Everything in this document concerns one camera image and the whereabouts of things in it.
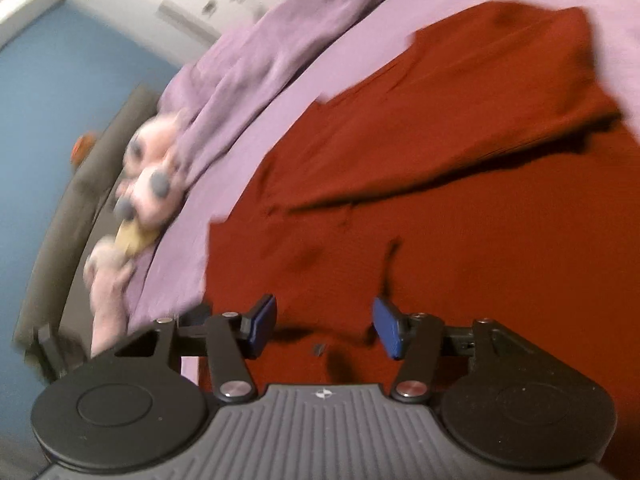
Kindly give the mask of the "grey upholstered headboard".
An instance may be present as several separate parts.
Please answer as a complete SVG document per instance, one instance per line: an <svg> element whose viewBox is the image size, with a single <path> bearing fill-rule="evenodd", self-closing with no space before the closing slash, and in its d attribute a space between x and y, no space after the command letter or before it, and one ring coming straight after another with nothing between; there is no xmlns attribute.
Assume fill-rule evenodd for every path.
<svg viewBox="0 0 640 480"><path fill-rule="evenodd" d="M32 267L13 334L14 347L44 382L54 382L88 359L91 314L82 267L93 244L113 234L113 192L122 155L156 113L158 93L137 86L70 178Z"/></svg>

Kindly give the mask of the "crumpled purple duvet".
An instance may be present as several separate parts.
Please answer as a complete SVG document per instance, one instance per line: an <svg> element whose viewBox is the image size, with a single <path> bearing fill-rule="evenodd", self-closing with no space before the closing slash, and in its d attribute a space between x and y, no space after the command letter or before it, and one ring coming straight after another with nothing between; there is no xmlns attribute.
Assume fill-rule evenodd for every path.
<svg viewBox="0 0 640 480"><path fill-rule="evenodd" d="M296 74L383 0L284 0L183 66L158 103L181 112L177 157L194 185Z"/></svg>

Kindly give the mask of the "dark red knit cardigan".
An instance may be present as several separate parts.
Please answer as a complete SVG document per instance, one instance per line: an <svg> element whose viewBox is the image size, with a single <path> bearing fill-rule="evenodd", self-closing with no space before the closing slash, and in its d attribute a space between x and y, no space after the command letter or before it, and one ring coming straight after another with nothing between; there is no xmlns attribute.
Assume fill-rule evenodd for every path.
<svg viewBox="0 0 640 480"><path fill-rule="evenodd" d="M602 385L606 464L639 471L639 148L599 84L579 8L489 1L418 30L310 104L209 228L217 311L278 302L270 382L388 384L379 294L495 318Z"/></svg>

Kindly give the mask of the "orange plush toy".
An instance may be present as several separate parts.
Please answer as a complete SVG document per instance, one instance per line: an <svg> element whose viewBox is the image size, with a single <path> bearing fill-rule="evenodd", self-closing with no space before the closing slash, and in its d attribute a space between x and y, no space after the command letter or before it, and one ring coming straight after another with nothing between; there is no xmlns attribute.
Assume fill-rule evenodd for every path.
<svg viewBox="0 0 640 480"><path fill-rule="evenodd" d="M70 152L70 164L74 169L77 169L87 158L96 142L98 142L98 136L94 132L87 132L76 140Z"/></svg>

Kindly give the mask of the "white plush toy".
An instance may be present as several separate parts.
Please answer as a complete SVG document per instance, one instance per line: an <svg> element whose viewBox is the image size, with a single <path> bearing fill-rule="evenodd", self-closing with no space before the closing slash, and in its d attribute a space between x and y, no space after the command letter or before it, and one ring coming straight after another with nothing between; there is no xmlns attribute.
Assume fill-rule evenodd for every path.
<svg viewBox="0 0 640 480"><path fill-rule="evenodd" d="M134 262L116 244L114 236L104 236L96 242L82 272L93 316L93 358L112 348L127 333L125 289L132 274Z"/></svg>

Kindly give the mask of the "purple bed sheet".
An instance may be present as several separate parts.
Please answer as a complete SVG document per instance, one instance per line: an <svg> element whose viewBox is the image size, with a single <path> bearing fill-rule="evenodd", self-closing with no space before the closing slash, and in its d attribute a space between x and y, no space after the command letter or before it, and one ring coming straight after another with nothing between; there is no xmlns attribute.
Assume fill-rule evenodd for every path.
<svg viewBox="0 0 640 480"><path fill-rule="evenodd" d="M131 327L208 300L210 226L230 217L265 156L311 103L333 99L360 84L406 52L418 30L489 1L584 10L592 27L599 84L620 108L638 144L639 0L388 0L334 42L254 121L219 166L198 181L182 214L155 254L142 260L130 286Z"/></svg>

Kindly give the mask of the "pink plush toy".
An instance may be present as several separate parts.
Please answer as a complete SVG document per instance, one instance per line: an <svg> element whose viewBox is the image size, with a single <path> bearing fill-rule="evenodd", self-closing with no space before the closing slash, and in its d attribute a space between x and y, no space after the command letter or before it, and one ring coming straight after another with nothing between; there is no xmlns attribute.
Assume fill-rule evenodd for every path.
<svg viewBox="0 0 640 480"><path fill-rule="evenodd" d="M158 114L128 142L122 158L125 177L115 192L114 213L120 221L159 230L174 218L186 192L186 175L176 155L183 126L183 112Z"/></svg>

